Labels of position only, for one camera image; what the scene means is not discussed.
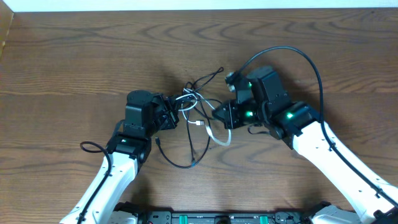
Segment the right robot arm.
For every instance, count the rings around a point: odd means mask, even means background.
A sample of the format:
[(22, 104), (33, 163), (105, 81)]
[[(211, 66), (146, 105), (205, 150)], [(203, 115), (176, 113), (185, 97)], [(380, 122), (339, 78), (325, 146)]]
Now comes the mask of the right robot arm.
[(292, 101), (272, 67), (232, 72), (225, 81), (236, 98), (212, 112), (225, 129), (264, 126), (317, 167), (354, 209), (322, 202), (302, 215), (302, 223), (397, 223), (397, 187), (351, 152), (309, 104)]

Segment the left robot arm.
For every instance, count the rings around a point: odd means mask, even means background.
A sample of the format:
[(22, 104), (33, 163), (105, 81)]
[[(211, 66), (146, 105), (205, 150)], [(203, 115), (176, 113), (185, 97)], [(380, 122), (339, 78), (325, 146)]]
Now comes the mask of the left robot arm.
[(105, 147), (92, 142), (103, 163), (90, 186), (62, 223), (107, 223), (127, 186), (136, 178), (152, 149), (152, 137), (174, 129), (179, 121), (180, 101), (146, 90), (130, 92), (125, 118), (115, 126)]

